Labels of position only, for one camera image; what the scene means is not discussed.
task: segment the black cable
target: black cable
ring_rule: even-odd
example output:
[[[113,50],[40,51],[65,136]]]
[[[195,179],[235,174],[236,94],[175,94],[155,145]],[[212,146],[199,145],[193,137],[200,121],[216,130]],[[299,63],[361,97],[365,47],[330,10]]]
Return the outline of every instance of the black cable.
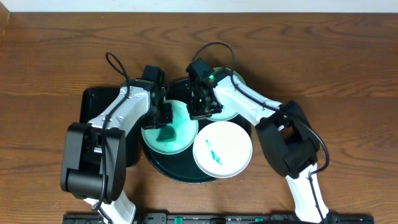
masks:
[[[246,92],[242,91],[242,90],[239,88],[239,86],[238,86],[237,84],[235,84],[235,81],[234,81],[234,79],[233,79],[234,66],[235,66],[235,54],[234,54],[233,49],[232,49],[228,44],[225,44],[225,43],[222,43],[222,42],[211,42],[211,43],[208,43],[208,44],[204,45],[203,47],[201,47],[201,48],[196,52],[196,54],[195,54],[195,55],[193,56],[193,58],[192,58],[192,62],[196,59],[196,57],[199,55],[199,53],[200,53],[203,49],[207,48],[207,47],[210,46],[210,45],[223,45],[223,46],[225,46],[226,48],[228,48],[228,50],[231,52],[232,62],[231,62],[231,69],[230,69],[230,71],[231,71],[231,72],[230,72],[230,77],[231,77],[232,85],[235,87],[236,90],[238,90],[240,93],[242,93],[244,96],[246,96],[246,97],[249,98],[250,100],[254,101],[255,103],[257,103],[257,104],[259,104],[259,105],[261,105],[263,108],[267,108],[267,109],[269,109],[269,110],[274,111],[275,113],[279,113],[279,114],[281,114],[281,115],[283,115],[283,116],[285,116],[285,117],[287,117],[287,118],[290,118],[290,119],[293,119],[293,120],[296,121],[296,122],[299,122],[305,129],[307,129],[308,131],[310,131],[310,132],[312,133],[312,135],[313,135],[313,136],[319,141],[319,143],[321,144],[321,146],[322,146],[322,148],[323,148],[323,151],[325,152],[325,159],[326,159],[325,165],[323,165],[321,168],[319,168],[319,169],[317,169],[317,170],[315,170],[315,171],[310,172],[310,173],[308,174],[308,180],[309,180],[310,185],[311,185],[312,194],[313,194],[313,197],[314,197],[314,200],[315,200],[315,206],[316,206],[316,208],[317,208],[317,210],[318,210],[318,212],[319,212],[319,215],[320,215],[320,217],[321,217],[321,223],[323,223],[323,215],[322,215],[322,213],[321,213],[321,210],[320,210],[320,207],[319,207],[319,204],[318,204],[317,196],[315,195],[315,189],[314,189],[314,187],[313,187],[313,183],[312,183],[312,178],[311,178],[311,176],[312,176],[313,174],[317,174],[317,173],[319,173],[319,172],[324,171],[324,170],[329,166],[330,158],[329,158],[328,148],[326,147],[325,142],[323,142],[322,138],[321,138],[309,125],[305,124],[305,122],[303,122],[301,118],[297,117],[297,116],[294,115],[294,114],[290,114],[290,113],[287,113],[287,112],[285,112],[285,111],[281,111],[281,110],[279,110],[278,108],[273,108],[273,107],[267,105],[266,102],[262,102],[262,101],[259,101],[259,100],[255,99],[255,98],[252,97],[251,95],[249,95],[249,94],[247,94]]]
[[[113,57],[113,59],[115,59],[115,61],[117,61],[117,63],[119,64],[119,66],[121,67],[122,71],[121,72],[118,68],[116,68],[113,63],[110,61],[109,59],[109,55]],[[122,63],[120,62],[120,60],[112,53],[107,52],[105,54],[106,60],[109,62],[109,64],[117,71],[119,72],[121,75],[123,75],[126,78],[126,86],[127,86],[127,93],[124,95],[123,99],[121,101],[119,101],[119,103],[116,104],[116,106],[114,106],[111,111],[105,115],[105,120],[102,126],[102,132],[101,132],[101,155],[102,155],[102,187],[101,187],[101,195],[99,196],[98,202],[95,204],[95,207],[93,207],[94,211],[98,211],[101,208],[101,204],[105,198],[105,194],[106,194],[106,184],[108,182],[108,177],[106,176],[106,126],[108,125],[112,114],[117,110],[117,108],[129,97],[130,94],[130,86],[129,86],[129,77],[127,75],[126,70],[124,69]]]

